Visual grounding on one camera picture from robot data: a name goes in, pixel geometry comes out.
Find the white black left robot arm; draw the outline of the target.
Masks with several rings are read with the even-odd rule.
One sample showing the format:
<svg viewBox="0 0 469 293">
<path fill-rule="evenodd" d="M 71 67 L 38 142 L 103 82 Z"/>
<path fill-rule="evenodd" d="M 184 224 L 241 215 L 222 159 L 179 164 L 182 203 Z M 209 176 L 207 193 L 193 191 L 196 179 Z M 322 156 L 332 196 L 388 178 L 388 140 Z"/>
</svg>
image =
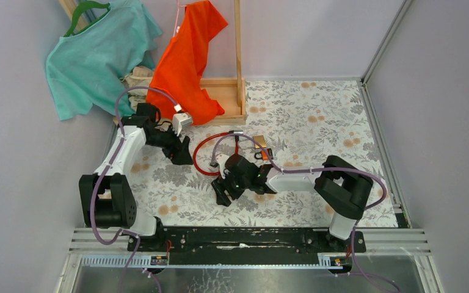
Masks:
<svg viewBox="0 0 469 293">
<path fill-rule="evenodd" d="M 140 103 L 135 114 L 122 117 L 104 162 L 79 180 L 85 224 L 121 228 L 142 236 L 142 243 L 151 251 L 162 248 L 165 235 L 157 229 L 157 218 L 137 207 L 129 177 L 135 157 L 144 146 L 160 148 L 174 165 L 191 165 L 191 140 L 180 136 L 183 127 L 191 123 L 192 117 L 179 111 L 164 129 L 160 110 L 150 103 Z"/>
</svg>

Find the brass padlock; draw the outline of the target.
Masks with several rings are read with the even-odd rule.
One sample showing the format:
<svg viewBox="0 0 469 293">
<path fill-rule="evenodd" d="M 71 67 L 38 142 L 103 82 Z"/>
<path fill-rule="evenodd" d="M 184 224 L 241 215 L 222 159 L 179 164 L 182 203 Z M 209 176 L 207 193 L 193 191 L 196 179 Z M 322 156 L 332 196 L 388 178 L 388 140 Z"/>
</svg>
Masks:
<svg viewBox="0 0 469 293">
<path fill-rule="evenodd" d="M 260 150 L 267 149 L 267 143 L 263 135 L 258 136 L 242 136 L 239 143 L 243 150 Z"/>
</svg>

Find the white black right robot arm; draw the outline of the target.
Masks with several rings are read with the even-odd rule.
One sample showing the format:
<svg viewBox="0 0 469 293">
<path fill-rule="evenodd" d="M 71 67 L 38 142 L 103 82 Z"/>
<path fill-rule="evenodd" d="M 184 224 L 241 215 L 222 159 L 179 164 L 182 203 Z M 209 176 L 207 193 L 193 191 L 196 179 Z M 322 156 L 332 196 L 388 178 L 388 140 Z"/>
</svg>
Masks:
<svg viewBox="0 0 469 293">
<path fill-rule="evenodd" d="M 309 192 L 318 194 L 333 210 L 328 233 L 312 240 L 315 247 L 343 251 L 351 242 L 353 227 L 362 219 L 374 181 L 338 156 L 328 156 L 320 166 L 306 170 L 257 166 L 245 157 L 219 155 L 219 176 L 211 183 L 218 205 L 228 207 L 246 190 L 256 194 Z"/>
</svg>

